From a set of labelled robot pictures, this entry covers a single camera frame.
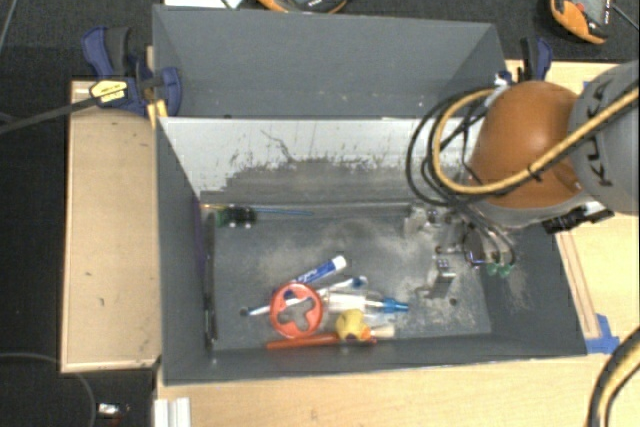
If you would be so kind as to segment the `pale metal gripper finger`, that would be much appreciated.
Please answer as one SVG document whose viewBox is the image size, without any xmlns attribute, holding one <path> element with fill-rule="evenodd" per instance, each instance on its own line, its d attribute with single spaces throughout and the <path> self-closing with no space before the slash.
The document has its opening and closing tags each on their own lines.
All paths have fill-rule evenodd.
<svg viewBox="0 0 640 427">
<path fill-rule="evenodd" d="M 426 211 L 421 207 L 411 207 L 403 221 L 403 234 L 414 236 L 421 232 L 426 225 Z"/>
<path fill-rule="evenodd" d="M 434 264 L 433 277 L 427 284 L 425 297 L 428 300 L 445 299 L 457 277 L 456 270 L 447 258 L 438 258 Z"/>
</svg>

